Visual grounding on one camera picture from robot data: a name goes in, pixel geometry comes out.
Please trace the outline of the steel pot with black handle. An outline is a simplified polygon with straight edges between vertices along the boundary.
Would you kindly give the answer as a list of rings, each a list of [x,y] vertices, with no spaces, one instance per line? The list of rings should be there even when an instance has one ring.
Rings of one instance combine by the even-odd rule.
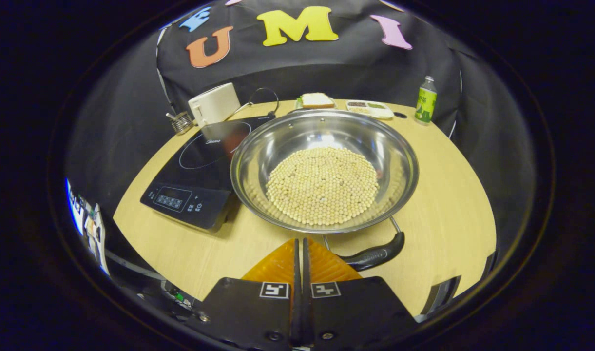
[[[349,234],[393,220],[418,185],[419,160],[388,124],[349,111],[294,110],[235,149],[240,202],[295,233]]]

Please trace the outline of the green label drink bottle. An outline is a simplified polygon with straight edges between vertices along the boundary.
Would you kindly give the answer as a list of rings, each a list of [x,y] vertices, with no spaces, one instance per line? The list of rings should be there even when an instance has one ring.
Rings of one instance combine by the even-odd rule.
[[[435,113],[435,105],[438,93],[435,80],[431,76],[425,76],[421,84],[416,103],[415,120],[423,124],[429,124]]]

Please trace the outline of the black induction cooktop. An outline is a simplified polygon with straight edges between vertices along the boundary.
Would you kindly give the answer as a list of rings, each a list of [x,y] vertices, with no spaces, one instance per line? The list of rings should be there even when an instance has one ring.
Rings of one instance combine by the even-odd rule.
[[[215,233],[235,201],[230,163],[243,139],[272,120],[238,118],[201,127],[164,164],[141,204],[176,222]]]

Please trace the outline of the white divided tray with beans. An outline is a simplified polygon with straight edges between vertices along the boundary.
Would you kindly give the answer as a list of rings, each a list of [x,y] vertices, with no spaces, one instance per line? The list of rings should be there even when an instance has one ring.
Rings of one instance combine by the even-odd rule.
[[[369,117],[382,119],[395,117],[393,111],[381,102],[351,99],[347,100],[345,105],[351,113],[364,114]]]

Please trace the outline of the sandwich on plate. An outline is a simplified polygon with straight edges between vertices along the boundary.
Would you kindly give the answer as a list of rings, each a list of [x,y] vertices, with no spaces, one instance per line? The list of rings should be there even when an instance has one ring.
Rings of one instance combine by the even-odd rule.
[[[324,93],[304,93],[295,102],[295,109],[336,109],[335,101]]]

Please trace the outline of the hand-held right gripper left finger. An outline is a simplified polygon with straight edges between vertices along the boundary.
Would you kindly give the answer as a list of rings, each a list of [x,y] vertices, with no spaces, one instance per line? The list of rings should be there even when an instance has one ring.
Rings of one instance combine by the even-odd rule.
[[[299,248],[291,239],[243,278],[220,279],[188,327],[246,351],[291,351],[301,342]]]

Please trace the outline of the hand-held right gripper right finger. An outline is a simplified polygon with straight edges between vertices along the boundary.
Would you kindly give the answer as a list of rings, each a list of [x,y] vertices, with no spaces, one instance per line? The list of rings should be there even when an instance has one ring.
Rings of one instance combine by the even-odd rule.
[[[302,256],[302,343],[311,351],[377,351],[418,328],[381,277],[315,283],[307,239]]]

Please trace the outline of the white toaster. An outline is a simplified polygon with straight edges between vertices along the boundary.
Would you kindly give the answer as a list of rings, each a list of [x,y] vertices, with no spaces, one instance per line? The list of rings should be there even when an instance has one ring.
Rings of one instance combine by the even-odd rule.
[[[229,82],[191,98],[188,106],[197,126],[204,127],[228,119],[241,103],[233,83]]]

